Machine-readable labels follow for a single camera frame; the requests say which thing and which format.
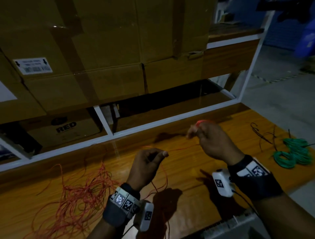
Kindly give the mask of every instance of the blue plastic container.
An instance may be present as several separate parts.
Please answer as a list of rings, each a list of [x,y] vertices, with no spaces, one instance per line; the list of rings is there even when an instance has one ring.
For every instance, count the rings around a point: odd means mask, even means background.
[[[294,56],[302,58],[315,54],[315,19],[304,29],[302,38],[295,48]]]

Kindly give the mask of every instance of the large cardboard box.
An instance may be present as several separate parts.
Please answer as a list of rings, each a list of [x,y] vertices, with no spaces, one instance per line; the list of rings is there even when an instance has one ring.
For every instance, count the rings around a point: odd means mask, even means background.
[[[46,111],[145,92],[140,64],[25,80]]]
[[[24,79],[140,63],[134,1],[18,0],[1,10],[1,49]]]
[[[216,0],[136,0],[141,62],[204,51]]]
[[[54,146],[100,132],[86,109],[20,121],[43,147]]]
[[[20,82],[20,77],[0,54],[0,124],[46,115]]]
[[[201,79],[203,56],[196,55],[147,63],[144,66],[149,93],[166,90]]]

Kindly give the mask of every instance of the human hand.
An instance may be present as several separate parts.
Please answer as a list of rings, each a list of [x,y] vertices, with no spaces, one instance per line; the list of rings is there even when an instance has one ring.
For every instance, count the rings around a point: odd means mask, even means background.
[[[200,146],[208,156],[223,160],[227,165],[234,165],[245,156],[217,124],[202,122],[199,127],[192,125],[187,132],[187,138],[195,136],[199,138]]]
[[[168,152],[156,148],[139,151],[126,183],[134,190],[140,191],[154,179],[160,163],[168,155]]]

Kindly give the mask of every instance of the forearm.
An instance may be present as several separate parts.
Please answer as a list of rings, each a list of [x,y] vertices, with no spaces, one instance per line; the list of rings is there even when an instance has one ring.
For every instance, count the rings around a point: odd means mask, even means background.
[[[95,228],[92,230],[87,239],[114,239],[121,238],[125,226],[115,228],[112,225],[104,221],[103,218],[98,222]]]
[[[287,194],[252,203],[272,238],[315,238],[315,218]]]

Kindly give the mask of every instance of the green wire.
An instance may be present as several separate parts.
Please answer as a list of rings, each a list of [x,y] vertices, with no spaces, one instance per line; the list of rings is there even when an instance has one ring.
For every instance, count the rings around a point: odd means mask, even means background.
[[[276,151],[273,158],[283,168],[293,168],[296,164],[309,165],[313,158],[308,149],[308,142],[304,139],[287,138],[283,143],[289,148],[289,152]]]

